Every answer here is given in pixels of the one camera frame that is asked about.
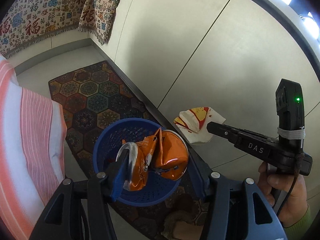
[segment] green sleeve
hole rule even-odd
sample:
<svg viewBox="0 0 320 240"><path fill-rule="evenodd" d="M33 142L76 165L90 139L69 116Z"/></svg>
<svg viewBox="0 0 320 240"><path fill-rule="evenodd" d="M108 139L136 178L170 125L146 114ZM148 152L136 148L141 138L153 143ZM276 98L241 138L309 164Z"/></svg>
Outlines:
<svg viewBox="0 0 320 240"><path fill-rule="evenodd" d="M284 231L287 235L288 240L300 240L310 227L311 215L310 215L310 207L308 206L307 212L304 216L294 225L284 228Z"/></svg>

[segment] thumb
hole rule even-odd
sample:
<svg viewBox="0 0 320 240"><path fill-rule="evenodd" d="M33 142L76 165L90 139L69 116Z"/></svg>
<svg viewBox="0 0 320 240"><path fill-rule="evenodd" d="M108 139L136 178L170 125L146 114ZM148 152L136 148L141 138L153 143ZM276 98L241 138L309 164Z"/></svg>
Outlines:
<svg viewBox="0 0 320 240"><path fill-rule="evenodd" d="M294 176L293 175L283 175L283 174L271 174L268 176L268 184L275 189L280 189L288 192L290 190L290 187L292 185ZM291 192L292 196L299 196L301 195L301 191L303 190L303 187L305 187L304 179L302 175L299 175L295 186L293 187L293 190Z"/></svg>

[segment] hand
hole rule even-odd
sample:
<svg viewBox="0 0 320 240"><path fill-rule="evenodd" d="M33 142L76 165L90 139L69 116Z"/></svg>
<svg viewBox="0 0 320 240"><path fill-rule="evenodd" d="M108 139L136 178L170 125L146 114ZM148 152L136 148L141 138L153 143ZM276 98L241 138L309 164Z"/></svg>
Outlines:
<svg viewBox="0 0 320 240"><path fill-rule="evenodd" d="M271 188L274 187L275 189L288 192L293 181L293 175L271 174L268 176L265 162L260 165L258 171L260 172L260 177L257 185L270 205L273 206L275 199L270 194ZM285 228L290 227L304 216L307 209L306 184L303 176L299 175L287 202L284 204L279 214L279 220Z"/></svg>

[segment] blue plastic basket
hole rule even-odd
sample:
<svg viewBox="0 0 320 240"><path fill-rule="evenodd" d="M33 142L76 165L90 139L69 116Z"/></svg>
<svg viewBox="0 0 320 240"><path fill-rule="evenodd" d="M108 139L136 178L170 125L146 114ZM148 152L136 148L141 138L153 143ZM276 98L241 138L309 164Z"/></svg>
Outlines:
<svg viewBox="0 0 320 240"><path fill-rule="evenodd" d="M122 119L109 125L100 134L93 150L93 167L96 173L104 171L110 162L115 161L122 139L126 142L139 142L152 135L160 125L142 118ZM168 198L178 187L180 179L173 181L149 172L148 181L142 190L122 190L118 200L127 205L146 207L158 204Z"/></svg>

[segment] striped fabric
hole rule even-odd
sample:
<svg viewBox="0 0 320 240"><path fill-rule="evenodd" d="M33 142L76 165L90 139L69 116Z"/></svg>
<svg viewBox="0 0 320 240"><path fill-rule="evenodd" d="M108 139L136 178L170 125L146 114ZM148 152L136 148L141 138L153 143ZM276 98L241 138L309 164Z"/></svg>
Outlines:
<svg viewBox="0 0 320 240"><path fill-rule="evenodd" d="M19 87L0 56L0 217L16 240L27 240L64 179L62 106Z"/></svg>

